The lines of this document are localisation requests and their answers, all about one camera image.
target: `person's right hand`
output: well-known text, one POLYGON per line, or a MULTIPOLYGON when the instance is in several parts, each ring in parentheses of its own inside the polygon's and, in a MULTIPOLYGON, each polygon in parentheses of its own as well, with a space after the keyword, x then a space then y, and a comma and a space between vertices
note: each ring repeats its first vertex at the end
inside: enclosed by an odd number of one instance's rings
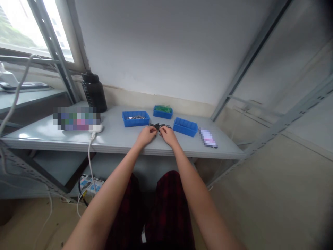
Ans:
POLYGON ((179 145, 176 135, 173 129, 163 126, 160 128, 160 136, 163 137, 165 142, 173 149, 175 146, 179 145))

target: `leg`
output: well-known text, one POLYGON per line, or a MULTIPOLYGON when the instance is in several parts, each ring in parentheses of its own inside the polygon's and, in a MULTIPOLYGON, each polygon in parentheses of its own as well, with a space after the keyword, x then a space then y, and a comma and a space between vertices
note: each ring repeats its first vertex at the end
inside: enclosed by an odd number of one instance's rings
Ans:
POLYGON ((145 236, 147 242, 168 241, 184 249, 195 249, 191 217, 177 171, 167 172, 157 183, 145 236))
POLYGON ((132 244, 138 245, 141 242, 145 214, 139 181, 132 174, 110 230, 105 249, 127 249, 132 244))

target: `water bottle cap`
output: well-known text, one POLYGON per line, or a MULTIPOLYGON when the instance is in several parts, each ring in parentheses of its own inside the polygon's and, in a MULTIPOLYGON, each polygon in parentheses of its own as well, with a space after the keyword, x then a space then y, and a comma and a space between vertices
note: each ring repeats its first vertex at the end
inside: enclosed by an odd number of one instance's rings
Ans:
POLYGON ((82 73, 82 79, 83 79, 83 81, 89 82, 89 83, 100 82, 98 75, 93 74, 93 73, 82 73))

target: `black water bottle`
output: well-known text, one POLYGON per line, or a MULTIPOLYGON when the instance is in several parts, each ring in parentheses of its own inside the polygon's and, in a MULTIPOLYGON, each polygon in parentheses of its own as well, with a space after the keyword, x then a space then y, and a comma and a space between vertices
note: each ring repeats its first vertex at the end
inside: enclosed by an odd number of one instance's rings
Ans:
POLYGON ((89 107, 97 108, 97 113, 105 112, 106 106, 103 85, 100 82, 98 75, 93 73, 82 73, 82 87, 86 94, 89 107))

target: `pile of black screws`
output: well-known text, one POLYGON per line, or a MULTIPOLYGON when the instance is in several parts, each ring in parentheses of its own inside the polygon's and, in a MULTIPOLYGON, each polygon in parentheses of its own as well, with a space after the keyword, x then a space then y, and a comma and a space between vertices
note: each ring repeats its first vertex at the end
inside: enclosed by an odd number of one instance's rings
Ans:
POLYGON ((168 128, 172 128, 170 125, 165 125, 165 124, 161 124, 160 123, 156 123, 156 124, 153 124, 153 123, 149 123, 148 126, 153 126, 155 129, 157 129, 158 131, 160 131, 160 128, 163 127, 163 126, 166 126, 168 128))

